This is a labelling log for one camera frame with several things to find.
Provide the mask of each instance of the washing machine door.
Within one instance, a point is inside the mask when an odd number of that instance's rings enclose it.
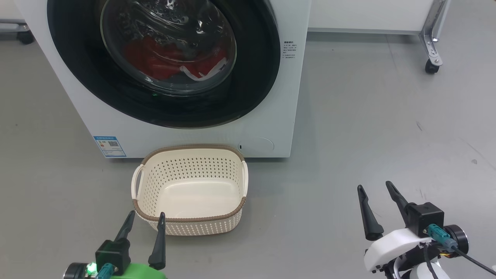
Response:
[[[238,119],[279,70],[277,26],[263,0],[48,0],[48,24],[90,92],[164,127]]]

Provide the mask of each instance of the gray floor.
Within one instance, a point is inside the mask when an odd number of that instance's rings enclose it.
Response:
[[[402,228],[384,182],[430,201],[496,264],[496,2],[453,0],[427,75],[415,37],[310,34],[293,153],[252,160],[234,231],[167,239],[171,279],[381,278],[363,266],[363,184],[386,232]],[[0,278],[60,278],[88,262],[132,209],[139,160],[107,160],[40,48],[0,41]],[[155,239],[136,220],[133,261]],[[454,279],[491,278],[443,259]]]

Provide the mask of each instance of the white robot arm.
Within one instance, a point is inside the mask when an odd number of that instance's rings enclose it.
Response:
[[[457,225],[444,226],[442,210],[432,203],[408,203],[389,181],[386,187],[398,205],[406,227],[383,236],[384,229],[373,215],[369,198],[363,187],[358,186],[365,238],[374,241],[364,255],[367,271],[384,272],[388,279],[449,279],[437,260],[441,256],[463,256],[496,275],[494,270],[466,255],[467,235]]]

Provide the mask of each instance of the green led light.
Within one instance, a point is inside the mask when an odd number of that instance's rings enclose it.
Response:
[[[96,263],[90,263],[86,267],[86,273],[93,274],[96,273]]]

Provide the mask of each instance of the brown basket rim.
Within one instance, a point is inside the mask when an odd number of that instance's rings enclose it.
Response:
[[[198,144],[198,145],[186,145],[186,146],[173,146],[173,147],[165,147],[161,149],[157,149],[153,151],[152,153],[148,154],[143,161],[141,162],[142,165],[145,165],[148,160],[165,151],[174,151],[174,150],[185,150],[185,149],[223,149],[223,150],[228,150],[236,154],[241,161],[244,161],[245,158],[243,155],[236,149],[230,147],[230,146],[224,146],[224,145],[214,145],[214,144]],[[236,215],[245,205],[246,202],[246,197],[241,198],[241,202],[238,205],[236,209],[234,209],[232,212],[225,214],[225,215],[219,215],[219,216],[212,216],[212,217],[201,217],[201,218],[165,218],[165,222],[173,222],[173,223],[196,223],[196,222],[211,222],[211,221],[219,221],[227,218],[231,218],[234,215]],[[133,199],[132,203],[134,205],[134,209],[136,212],[144,219],[148,221],[153,221],[153,222],[158,222],[159,217],[155,216],[150,216],[145,214],[138,205],[138,200]]]

